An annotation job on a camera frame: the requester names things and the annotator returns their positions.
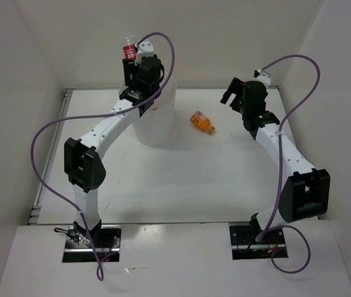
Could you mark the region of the orange juice bottle patterned label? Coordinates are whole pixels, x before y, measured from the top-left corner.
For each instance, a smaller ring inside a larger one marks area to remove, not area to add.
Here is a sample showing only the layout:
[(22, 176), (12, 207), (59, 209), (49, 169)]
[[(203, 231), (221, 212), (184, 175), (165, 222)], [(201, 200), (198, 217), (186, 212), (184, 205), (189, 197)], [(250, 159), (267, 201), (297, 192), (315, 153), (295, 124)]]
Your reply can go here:
[(211, 124), (211, 121), (201, 112), (196, 111), (190, 118), (190, 123), (199, 131), (211, 135), (215, 132), (215, 127)]

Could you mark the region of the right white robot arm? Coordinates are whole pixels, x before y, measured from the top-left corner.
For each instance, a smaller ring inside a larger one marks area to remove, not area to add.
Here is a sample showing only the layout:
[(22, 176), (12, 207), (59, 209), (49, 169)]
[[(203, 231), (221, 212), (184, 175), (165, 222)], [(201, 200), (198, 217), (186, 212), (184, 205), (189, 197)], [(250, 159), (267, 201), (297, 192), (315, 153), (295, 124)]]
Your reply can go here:
[(274, 206), (250, 220), (248, 234), (255, 243), (265, 242), (271, 228), (326, 213), (331, 182), (328, 171), (316, 169), (283, 133), (280, 120), (266, 109), (267, 96), (262, 82), (234, 77), (221, 98), (241, 114), (244, 128), (279, 168)]

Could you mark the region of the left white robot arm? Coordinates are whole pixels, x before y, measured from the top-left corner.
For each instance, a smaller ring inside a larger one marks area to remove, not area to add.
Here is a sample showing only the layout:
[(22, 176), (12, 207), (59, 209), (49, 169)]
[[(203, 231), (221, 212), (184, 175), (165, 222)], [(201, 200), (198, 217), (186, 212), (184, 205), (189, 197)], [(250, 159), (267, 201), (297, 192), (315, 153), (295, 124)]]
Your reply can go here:
[(157, 99), (164, 79), (164, 66), (156, 54), (138, 63), (123, 59), (125, 90), (105, 117), (79, 139), (68, 138), (64, 144), (64, 171), (78, 207), (74, 228), (79, 240), (92, 248), (101, 240), (98, 212), (98, 188), (106, 178), (102, 159), (113, 142), (137, 122)]

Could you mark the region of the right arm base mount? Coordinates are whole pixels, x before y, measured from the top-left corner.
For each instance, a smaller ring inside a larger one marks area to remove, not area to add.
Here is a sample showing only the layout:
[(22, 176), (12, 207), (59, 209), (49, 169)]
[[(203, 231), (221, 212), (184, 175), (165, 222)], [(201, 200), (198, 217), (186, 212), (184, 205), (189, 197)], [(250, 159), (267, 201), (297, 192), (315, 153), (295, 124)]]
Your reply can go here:
[(274, 230), (267, 233), (261, 242), (256, 242), (247, 222), (229, 225), (233, 260), (288, 258), (284, 232)]

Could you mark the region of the red label clear water bottle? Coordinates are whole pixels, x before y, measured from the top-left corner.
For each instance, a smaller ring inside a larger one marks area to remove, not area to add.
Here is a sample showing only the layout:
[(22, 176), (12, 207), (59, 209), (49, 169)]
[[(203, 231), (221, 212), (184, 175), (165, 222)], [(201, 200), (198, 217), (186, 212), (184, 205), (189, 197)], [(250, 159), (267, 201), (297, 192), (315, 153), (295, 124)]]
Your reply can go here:
[(135, 44), (137, 38), (135, 35), (127, 35), (122, 39), (122, 52), (124, 59), (135, 60), (137, 57), (137, 50)]

